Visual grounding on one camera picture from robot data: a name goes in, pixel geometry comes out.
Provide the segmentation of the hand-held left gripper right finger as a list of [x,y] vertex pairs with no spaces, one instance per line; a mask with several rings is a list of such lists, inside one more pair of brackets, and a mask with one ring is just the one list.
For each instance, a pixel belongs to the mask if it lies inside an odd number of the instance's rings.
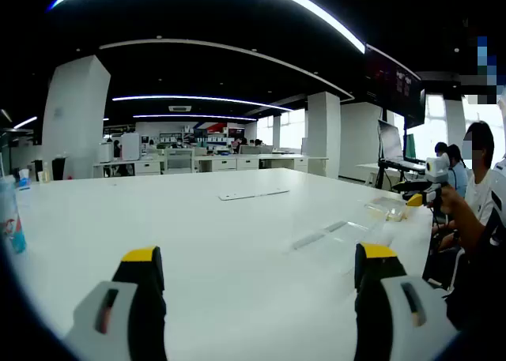
[[444,291],[409,276],[387,246],[358,243],[355,360],[434,360],[457,336]]

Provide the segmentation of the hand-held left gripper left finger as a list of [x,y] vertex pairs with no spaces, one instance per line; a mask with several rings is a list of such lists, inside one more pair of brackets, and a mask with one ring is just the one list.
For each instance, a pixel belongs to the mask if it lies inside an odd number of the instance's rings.
[[65,343],[80,360],[166,360],[166,303],[160,247],[123,256],[74,310]]

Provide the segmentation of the person's right hand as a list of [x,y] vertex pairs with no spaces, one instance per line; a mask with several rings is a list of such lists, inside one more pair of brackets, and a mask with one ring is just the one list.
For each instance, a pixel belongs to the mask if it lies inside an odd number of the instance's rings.
[[440,200],[441,211],[452,216],[455,220],[461,220],[468,215],[473,216],[472,210],[464,198],[450,185],[440,188]]

